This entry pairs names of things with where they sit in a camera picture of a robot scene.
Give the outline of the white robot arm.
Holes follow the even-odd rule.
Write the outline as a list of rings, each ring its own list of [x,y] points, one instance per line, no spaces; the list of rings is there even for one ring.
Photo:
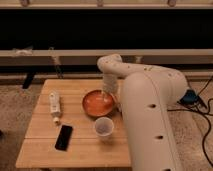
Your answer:
[[[98,59],[103,89],[120,94],[132,171],[183,171],[167,106],[188,88],[176,69],[122,61],[118,54]]]

